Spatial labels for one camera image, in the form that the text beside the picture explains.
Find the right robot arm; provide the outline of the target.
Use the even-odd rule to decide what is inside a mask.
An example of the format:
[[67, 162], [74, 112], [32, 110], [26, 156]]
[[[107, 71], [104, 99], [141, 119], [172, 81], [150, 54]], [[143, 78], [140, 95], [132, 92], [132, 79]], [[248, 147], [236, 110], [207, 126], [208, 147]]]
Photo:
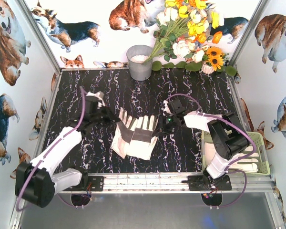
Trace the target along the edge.
[[248, 134], [233, 113], [213, 115], [190, 111], [179, 99], [170, 102], [165, 100], [161, 110], [152, 136], [170, 135], [179, 126], [199, 129], [210, 134], [215, 154], [206, 171], [213, 179], [226, 174], [232, 162], [236, 160], [236, 155], [250, 144]]

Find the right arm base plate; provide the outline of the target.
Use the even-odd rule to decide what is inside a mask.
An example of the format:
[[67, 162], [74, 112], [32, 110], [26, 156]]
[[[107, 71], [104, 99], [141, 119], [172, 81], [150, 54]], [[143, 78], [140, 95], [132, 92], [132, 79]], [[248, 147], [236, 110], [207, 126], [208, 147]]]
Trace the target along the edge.
[[232, 185], [230, 177], [225, 175], [217, 179], [209, 179], [206, 176], [188, 176], [187, 180], [183, 183], [188, 184], [190, 191], [230, 191], [232, 190]]

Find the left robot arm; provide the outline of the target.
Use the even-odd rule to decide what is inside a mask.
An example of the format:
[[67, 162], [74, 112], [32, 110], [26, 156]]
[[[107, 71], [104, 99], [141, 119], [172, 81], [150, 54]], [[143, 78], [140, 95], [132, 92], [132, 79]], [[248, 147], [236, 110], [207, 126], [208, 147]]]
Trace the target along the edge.
[[60, 162], [86, 137], [95, 126], [116, 124], [120, 119], [103, 100], [102, 92], [82, 90], [82, 111], [79, 117], [71, 118], [57, 138], [41, 154], [30, 162], [21, 162], [16, 171], [16, 210], [20, 200], [26, 200], [41, 208], [46, 207], [53, 197], [66, 189], [84, 190], [89, 185], [88, 172], [71, 167], [55, 173]]

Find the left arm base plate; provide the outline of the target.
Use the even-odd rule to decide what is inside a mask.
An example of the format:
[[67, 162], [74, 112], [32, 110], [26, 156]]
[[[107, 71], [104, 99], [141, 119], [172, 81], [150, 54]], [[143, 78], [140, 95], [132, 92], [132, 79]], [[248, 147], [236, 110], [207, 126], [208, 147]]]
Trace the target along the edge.
[[83, 176], [78, 185], [64, 191], [103, 191], [104, 176]]

